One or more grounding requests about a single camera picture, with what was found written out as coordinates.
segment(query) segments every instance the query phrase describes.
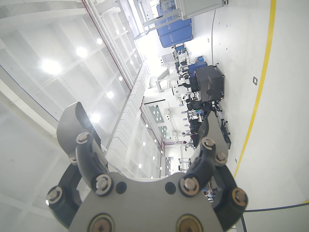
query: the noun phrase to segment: yellow floor line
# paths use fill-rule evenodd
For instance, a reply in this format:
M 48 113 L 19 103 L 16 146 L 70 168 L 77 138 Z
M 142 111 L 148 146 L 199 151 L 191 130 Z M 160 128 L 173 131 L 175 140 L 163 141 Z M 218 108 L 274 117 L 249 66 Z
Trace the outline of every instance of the yellow floor line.
M 261 78 L 260 78 L 260 84 L 259 84 L 259 88 L 258 88 L 258 91 L 257 91 L 254 109 L 253 109 L 253 112 L 252 112 L 252 117 L 251 117 L 250 125 L 249 125 L 249 128 L 248 128 L 248 132 L 247 132 L 247 135 L 246 135 L 246 139 L 245 139 L 245 142 L 244 142 L 244 146 L 243 146 L 243 149 L 241 150 L 241 154 L 240 154 L 240 157 L 238 159 L 236 171 L 234 173 L 234 178 L 236 177 L 239 165 L 240 165 L 241 160 L 243 158 L 243 155 L 244 155 L 244 152 L 245 152 L 245 149 L 246 149 L 246 145 L 248 143 L 248 140 L 249 140 L 249 137 L 250 137 L 250 134 L 251 134 L 254 119 L 255 119 L 255 116 L 256 116 L 256 111 L 257 111 L 257 108 L 259 107 L 259 102 L 260 102 L 260 99 L 261 99 L 261 94 L 262 94 L 262 90 L 263 90 L 263 86 L 264 86 L 264 81 L 265 81 L 265 76 L 266 76 L 266 71 L 267 71 L 267 66 L 268 66 L 268 60 L 269 60 L 269 55 L 270 55 L 270 50 L 271 50 L 271 44 L 272 44 L 272 41 L 273 41 L 275 14 L 276 14 L 276 2 L 277 2 L 277 0 L 270 0 L 268 36 L 267 36 L 266 50 L 265 50 L 262 74 L 261 74 Z

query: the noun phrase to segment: window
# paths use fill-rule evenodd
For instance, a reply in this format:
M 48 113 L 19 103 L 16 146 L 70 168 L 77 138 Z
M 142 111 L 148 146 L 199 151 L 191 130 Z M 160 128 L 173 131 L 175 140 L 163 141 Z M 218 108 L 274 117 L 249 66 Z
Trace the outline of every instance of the window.
M 158 10 L 157 10 L 157 5 L 159 3 L 160 3 L 159 0 L 152 0 L 152 1 L 149 2 L 149 5 L 151 7 L 151 12 L 152 12 L 154 18 L 159 17 Z

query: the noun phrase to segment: person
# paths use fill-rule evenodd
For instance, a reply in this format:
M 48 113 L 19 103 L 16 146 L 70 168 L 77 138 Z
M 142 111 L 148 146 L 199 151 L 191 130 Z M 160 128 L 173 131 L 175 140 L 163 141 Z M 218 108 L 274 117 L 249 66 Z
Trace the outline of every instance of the person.
M 187 148 L 189 148 L 189 147 L 192 147 L 193 150 L 196 149 L 196 148 L 194 147 L 194 145 L 193 145 L 192 140 L 189 141 L 188 143 L 187 143 L 186 141 L 183 141 L 182 143 L 184 144 L 184 150 L 185 150 L 185 151 L 187 151 Z
M 209 185 L 206 185 L 206 193 L 207 198 L 213 199 L 213 190 L 209 188 Z
M 182 132 L 182 136 L 183 136 L 183 137 L 185 137 L 185 136 L 190 136 L 190 135 L 192 135 L 190 131 L 188 131 L 187 133 Z

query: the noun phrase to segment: blue cabinet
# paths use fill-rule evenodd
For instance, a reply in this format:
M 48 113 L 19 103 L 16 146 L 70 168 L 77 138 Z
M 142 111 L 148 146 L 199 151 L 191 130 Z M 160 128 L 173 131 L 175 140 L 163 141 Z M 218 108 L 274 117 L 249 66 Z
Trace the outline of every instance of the blue cabinet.
M 159 16 L 164 15 L 167 12 L 172 11 L 172 8 L 169 8 L 166 11 L 162 11 L 160 4 L 157 5 L 157 10 Z M 168 17 L 167 19 L 161 20 L 160 22 L 156 23 L 156 25 L 168 22 L 173 20 L 173 16 Z M 192 40 L 192 21 L 191 19 L 187 20 L 177 20 L 176 22 L 172 22 L 168 25 L 162 26 L 157 29 L 160 42 L 162 47 L 167 48 L 173 45 L 187 42 Z

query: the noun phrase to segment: white floor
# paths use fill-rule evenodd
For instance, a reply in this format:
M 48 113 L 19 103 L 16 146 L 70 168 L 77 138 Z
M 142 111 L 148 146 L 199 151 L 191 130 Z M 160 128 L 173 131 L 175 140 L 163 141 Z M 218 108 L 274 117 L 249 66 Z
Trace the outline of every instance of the white floor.
M 271 0 L 229 0 L 215 12 L 213 63 L 226 75 L 221 102 L 232 146 L 228 167 L 234 174 L 259 87 Z M 308 0 L 277 0 L 274 35 L 266 79 L 252 132 L 236 175 L 249 196 L 248 209 L 292 205 L 309 199 Z M 213 12 L 194 19 L 192 57 L 211 60 L 209 21 Z M 195 48 L 198 40 L 204 47 Z

